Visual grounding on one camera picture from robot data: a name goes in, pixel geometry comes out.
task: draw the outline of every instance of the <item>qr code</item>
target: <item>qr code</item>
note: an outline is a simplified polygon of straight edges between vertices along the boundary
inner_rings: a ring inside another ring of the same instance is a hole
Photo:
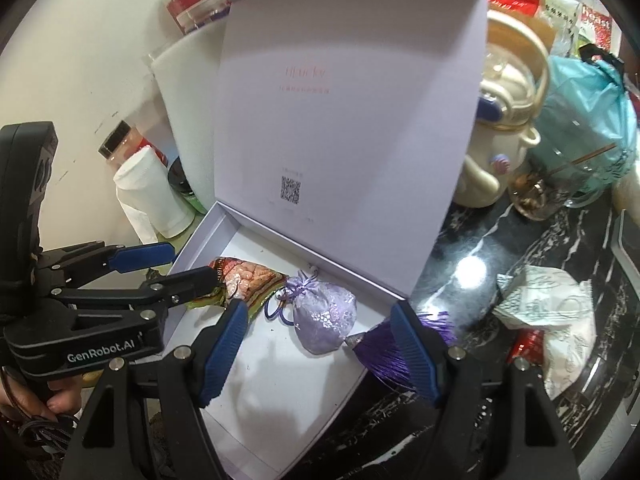
[[[280,198],[293,204],[300,200],[300,183],[292,178],[282,177],[282,187],[280,188]]]

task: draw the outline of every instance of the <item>human hand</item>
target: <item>human hand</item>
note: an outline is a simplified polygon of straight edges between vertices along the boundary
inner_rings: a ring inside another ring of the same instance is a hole
[[[43,416],[49,420],[56,420],[57,413],[77,413],[82,405],[80,397],[82,389],[81,376],[49,381],[49,389],[56,393],[46,404],[26,386],[13,380],[8,375],[5,375],[5,378],[20,409],[29,416]],[[12,407],[11,400],[1,384],[0,411],[9,418],[16,418],[15,409]]]

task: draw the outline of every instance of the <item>blue gripper pad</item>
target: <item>blue gripper pad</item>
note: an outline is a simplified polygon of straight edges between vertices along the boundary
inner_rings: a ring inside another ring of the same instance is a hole
[[[417,325],[412,323],[409,318],[411,315],[415,317]],[[391,308],[391,332],[409,368],[412,383],[418,395],[432,404],[436,404],[441,396],[438,389],[436,365],[416,332],[418,326],[422,328],[412,310],[406,312],[406,309],[403,309],[398,303]]]
[[[175,258],[174,246],[169,242],[138,245],[119,249],[110,259],[110,270],[120,273],[132,270],[148,269],[158,265],[170,264]]]
[[[249,326],[249,310],[246,303],[239,301],[230,317],[225,319],[223,314],[218,323],[226,323],[226,326],[223,326],[222,332],[204,365],[202,389],[198,398],[201,407],[207,406],[211,399],[219,396],[225,385],[226,377],[229,375],[242,338],[244,338]]]

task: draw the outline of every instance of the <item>crumpled paper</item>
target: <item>crumpled paper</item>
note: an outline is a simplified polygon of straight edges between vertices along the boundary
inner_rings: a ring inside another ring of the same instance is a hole
[[[498,274],[497,282],[504,299],[496,317],[511,330],[545,331],[545,390],[555,399],[580,376],[595,343],[591,281],[577,283],[562,269],[525,266],[515,277]]]

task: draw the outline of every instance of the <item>white wall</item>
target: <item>white wall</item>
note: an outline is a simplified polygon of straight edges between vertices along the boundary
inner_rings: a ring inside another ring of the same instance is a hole
[[[44,248],[139,243],[97,149],[118,120],[146,128],[163,115],[142,60],[178,38],[159,0],[38,0],[7,44],[0,126],[49,120],[60,140],[40,218]]]

